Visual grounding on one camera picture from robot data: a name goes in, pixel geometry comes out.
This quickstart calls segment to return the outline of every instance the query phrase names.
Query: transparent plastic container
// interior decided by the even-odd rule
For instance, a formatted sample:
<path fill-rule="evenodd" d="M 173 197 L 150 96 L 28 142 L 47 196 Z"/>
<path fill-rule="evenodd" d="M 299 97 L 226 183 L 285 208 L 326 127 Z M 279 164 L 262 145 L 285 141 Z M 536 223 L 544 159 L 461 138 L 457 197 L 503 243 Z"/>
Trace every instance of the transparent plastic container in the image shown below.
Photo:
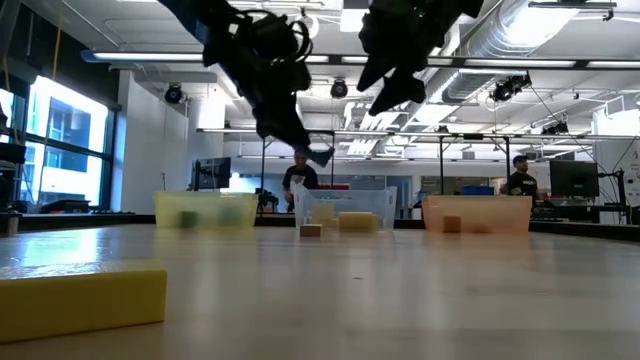
<path fill-rule="evenodd" d="M 427 196 L 422 199 L 428 231 L 472 234 L 527 235 L 530 196 Z"/>
<path fill-rule="evenodd" d="M 245 229 L 254 226 L 258 195 L 156 192 L 154 203 L 158 228 Z"/>
<path fill-rule="evenodd" d="M 292 187 L 296 226 L 321 224 L 325 228 L 337 227 L 340 213 L 372 213 L 378 217 L 378 228 L 393 230 L 397 188 L 385 190 L 308 190 L 304 186 Z"/>

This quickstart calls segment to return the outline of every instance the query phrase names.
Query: yellow plastic bin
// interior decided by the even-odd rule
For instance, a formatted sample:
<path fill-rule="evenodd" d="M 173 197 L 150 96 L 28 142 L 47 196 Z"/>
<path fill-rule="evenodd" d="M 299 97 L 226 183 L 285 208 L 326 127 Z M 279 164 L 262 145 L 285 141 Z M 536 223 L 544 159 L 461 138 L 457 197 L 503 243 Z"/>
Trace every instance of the yellow plastic bin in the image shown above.
<path fill-rule="evenodd" d="M 158 228 L 244 229 L 255 223 L 258 195 L 156 192 L 154 203 Z"/>
<path fill-rule="evenodd" d="M 529 196 L 427 196 L 422 199 L 428 231 L 527 235 Z"/>

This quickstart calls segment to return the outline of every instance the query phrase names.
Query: person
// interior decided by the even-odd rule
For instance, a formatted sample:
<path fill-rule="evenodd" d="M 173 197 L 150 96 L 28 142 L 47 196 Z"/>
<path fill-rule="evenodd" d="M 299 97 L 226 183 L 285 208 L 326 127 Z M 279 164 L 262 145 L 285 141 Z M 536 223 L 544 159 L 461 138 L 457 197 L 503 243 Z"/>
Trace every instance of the person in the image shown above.
<path fill-rule="evenodd" d="M 516 172 L 509 177 L 507 193 L 516 196 L 531 196 L 535 204 L 539 197 L 538 182 L 533 176 L 527 174 L 529 171 L 527 157 L 524 155 L 516 156 L 513 158 L 513 166 L 516 168 Z"/>
<path fill-rule="evenodd" d="M 302 185 L 307 189 L 314 190 L 318 188 L 318 174 L 313 168 L 307 165 L 307 157 L 300 152 L 296 152 L 293 156 L 296 164 L 287 169 L 282 180 L 284 188 L 284 196 L 289 207 L 287 212 L 293 211 L 293 193 L 291 192 L 291 182 Z"/>

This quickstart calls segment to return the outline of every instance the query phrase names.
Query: ceiling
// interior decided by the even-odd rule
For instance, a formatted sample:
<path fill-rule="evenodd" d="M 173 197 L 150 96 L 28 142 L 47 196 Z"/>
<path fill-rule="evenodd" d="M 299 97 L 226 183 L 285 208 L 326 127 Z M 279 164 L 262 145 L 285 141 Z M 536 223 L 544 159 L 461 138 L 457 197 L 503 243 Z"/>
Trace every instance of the ceiling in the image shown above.
<path fill-rule="evenodd" d="M 197 52 L 202 49 L 172 14 L 157 3 L 117 0 L 64 1 L 67 5 L 64 10 L 64 30 L 91 49 L 168 52 Z M 23 2 L 49 21 L 57 22 L 59 0 Z M 482 14 L 497 2 L 498 0 L 486 0 Z M 325 17 L 325 20 L 320 21 L 320 32 L 314 39 L 314 53 L 363 54 L 357 33 L 340 32 L 340 26 L 334 23 L 339 22 L 342 0 L 328 0 L 324 3 L 323 10 L 309 11 L 310 14 Z M 616 18 L 613 20 L 600 20 L 599 17 L 604 14 L 602 11 L 582 12 L 557 36 L 536 50 L 534 56 L 638 58 L 640 37 L 630 34 L 640 32 L 640 1 L 617 0 L 617 3 Z M 470 18 L 461 19 L 460 29 L 463 35 L 475 21 Z M 343 116 L 345 106 L 349 102 L 370 102 L 377 95 L 379 84 L 366 93 L 357 93 L 355 84 L 361 70 L 362 66 L 310 66 L 313 76 L 312 88 L 299 94 L 299 105 L 305 116 L 327 114 L 330 116 L 325 117 L 328 119 L 328 124 L 325 125 L 340 125 L 335 118 Z M 160 78 L 169 72 L 209 71 L 219 75 L 216 86 L 226 91 L 231 99 L 227 106 L 227 119 L 232 125 L 246 124 L 247 119 L 251 117 L 249 106 L 235 95 L 233 85 L 217 67 L 204 69 L 198 65 L 145 65 L 145 76 L 159 73 Z M 590 111 L 602 105 L 604 100 L 615 97 L 620 91 L 640 91 L 640 72 L 534 71 L 531 77 L 536 91 L 549 109 L 567 116 L 569 128 L 575 133 L 590 130 Z M 348 98 L 330 98 L 329 89 L 334 78 L 344 78 L 350 85 Z M 155 85 L 166 88 L 166 84 Z M 211 86 L 189 84 L 185 90 L 190 96 L 198 97 L 206 95 Z M 470 99 L 470 102 L 477 103 L 477 106 L 463 106 L 452 114 L 454 118 L 443 119 L 451 132 L 495 129 L 506 132 L 531 131 L 532 122 L 544 120 L 549 116 L 549 110 L 531 90 L 519 94 L 509 103 L 499 104 L 494 109 L 494 104 L 487 100 L 490 89 L 492 85 Z"/>

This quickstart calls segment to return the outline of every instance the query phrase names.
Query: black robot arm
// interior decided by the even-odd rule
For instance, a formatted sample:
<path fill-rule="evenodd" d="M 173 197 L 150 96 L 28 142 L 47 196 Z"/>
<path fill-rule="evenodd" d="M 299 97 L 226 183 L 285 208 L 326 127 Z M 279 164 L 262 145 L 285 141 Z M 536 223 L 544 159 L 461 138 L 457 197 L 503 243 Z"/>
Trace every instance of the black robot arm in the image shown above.
<path fill-rule="evenodd" d="M 264 10 L 240 11 L 225 0 L 159 2 L 204 45 L 204 66 L 218 64 L 249 102 L 261 138 L 273 136 L 321 166 L 329 162 L 334 149 L 309 149 L 295 109 L 296 92 L 311 85 L 304 61 L 313 44 L 302 22 L 288 24 L 286 16 Z"/>

